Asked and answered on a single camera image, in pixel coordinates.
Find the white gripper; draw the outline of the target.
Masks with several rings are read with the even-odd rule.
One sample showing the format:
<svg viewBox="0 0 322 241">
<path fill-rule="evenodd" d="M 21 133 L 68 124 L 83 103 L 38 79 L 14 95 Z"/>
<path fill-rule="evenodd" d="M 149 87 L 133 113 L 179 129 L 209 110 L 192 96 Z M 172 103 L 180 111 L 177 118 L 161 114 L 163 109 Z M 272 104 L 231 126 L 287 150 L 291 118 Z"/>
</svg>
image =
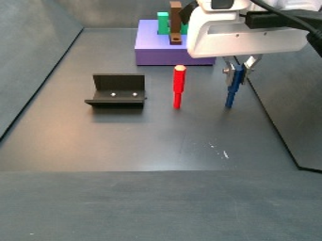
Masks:
<svg viewBox="0 0 322 241">
<path fill-rule="evenodd" d="M 250 0 L 228 0 L 228 8 L 213 8 L 211 0 L 196 0 L 197 6 L 188 17 L 185 37 L 187 53 L 193 58 L 223 56 L 225 84 L 231 86 L 235 65 L 231 56 L 250 56 L 244 62 L 244 74 L 268 53 L 300 50 L 307 44 L 306 31 L 288 27 L 259 27 L 246 25 L 242 13 L 258 13 L 259 6 Z"/>
</svg>

